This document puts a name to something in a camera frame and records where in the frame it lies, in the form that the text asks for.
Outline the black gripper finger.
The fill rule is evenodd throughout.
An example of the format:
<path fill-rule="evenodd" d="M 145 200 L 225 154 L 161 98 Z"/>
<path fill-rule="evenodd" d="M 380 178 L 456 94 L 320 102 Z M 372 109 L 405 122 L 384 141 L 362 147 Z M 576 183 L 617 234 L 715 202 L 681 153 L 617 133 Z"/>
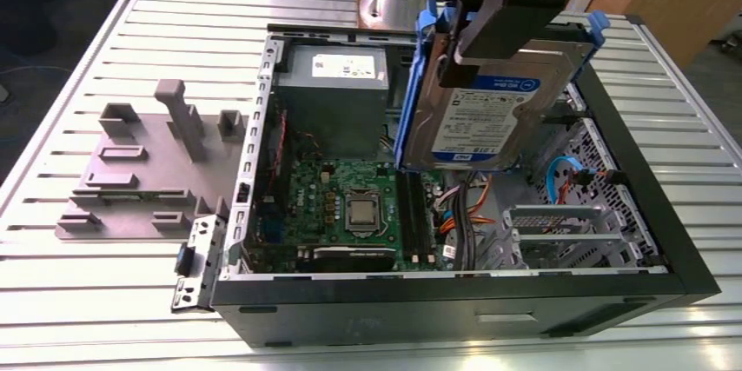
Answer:
<path fill-rule="evenodd" d="M 563 11 L 569 0 L 445 0 L 455 7 L 439 85 L 463 87 L 480 66 L 511 58 Z"/>

